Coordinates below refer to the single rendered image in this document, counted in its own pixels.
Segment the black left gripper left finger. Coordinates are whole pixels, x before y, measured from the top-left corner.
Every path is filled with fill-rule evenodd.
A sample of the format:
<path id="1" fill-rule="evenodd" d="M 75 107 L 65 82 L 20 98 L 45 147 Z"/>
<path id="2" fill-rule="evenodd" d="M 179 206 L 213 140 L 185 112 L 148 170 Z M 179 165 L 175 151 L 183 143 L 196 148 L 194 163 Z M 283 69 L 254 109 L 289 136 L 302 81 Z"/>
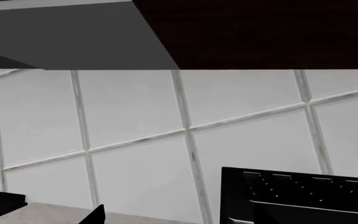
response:
<path id="1" fill-rule="evenodd" d="M 105 224 L 104 205 L 99 205 L 88 216 L 86 216 L 79 224 Z"/>

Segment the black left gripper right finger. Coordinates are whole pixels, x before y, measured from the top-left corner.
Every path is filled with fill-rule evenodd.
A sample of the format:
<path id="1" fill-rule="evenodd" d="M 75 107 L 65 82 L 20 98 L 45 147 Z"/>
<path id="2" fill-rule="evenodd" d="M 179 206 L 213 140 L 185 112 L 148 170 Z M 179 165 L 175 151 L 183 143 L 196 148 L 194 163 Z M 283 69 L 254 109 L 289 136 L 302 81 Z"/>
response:
<path id="1" fill-rule="evenodd" d="M 253 208 L 254 224 L 275 224 L 275 219 L 263 207 L 254 206 Z"/>

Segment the black vented countertop appliance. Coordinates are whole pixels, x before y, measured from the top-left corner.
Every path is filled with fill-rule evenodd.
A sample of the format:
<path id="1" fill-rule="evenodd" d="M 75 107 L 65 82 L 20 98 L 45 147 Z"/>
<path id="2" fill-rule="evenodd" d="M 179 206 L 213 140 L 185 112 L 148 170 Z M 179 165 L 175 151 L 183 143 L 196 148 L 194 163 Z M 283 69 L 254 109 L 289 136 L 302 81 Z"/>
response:
<path id="1" fill-rule="evenodd" d="M 219 224 L 254 224 L 254 206 L 275 224 L 358 224 L 358 178 L 223 167 Z"/>

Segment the grey range hood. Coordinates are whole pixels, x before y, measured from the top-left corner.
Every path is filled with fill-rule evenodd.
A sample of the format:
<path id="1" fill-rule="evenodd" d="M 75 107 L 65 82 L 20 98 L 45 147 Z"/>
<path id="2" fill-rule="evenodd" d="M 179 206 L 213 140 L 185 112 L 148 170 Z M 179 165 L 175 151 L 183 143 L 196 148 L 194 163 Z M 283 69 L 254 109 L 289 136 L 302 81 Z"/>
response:
<path id="1" fill-rule="evenodd" d="M 175 70 L 130 1 L 0 11 L 0 68 Z"/>

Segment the dark wood wall cabinet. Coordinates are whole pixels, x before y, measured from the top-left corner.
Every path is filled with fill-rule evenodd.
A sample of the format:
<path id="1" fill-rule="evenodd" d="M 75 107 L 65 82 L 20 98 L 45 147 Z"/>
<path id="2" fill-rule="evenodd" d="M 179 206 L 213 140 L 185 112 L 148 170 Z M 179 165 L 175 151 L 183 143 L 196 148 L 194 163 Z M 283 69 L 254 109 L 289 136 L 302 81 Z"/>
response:
<path id="1" fill-rule="evenodd" d="M 132 0 L 182 70 L 358 69 L 358 0 Z"/>

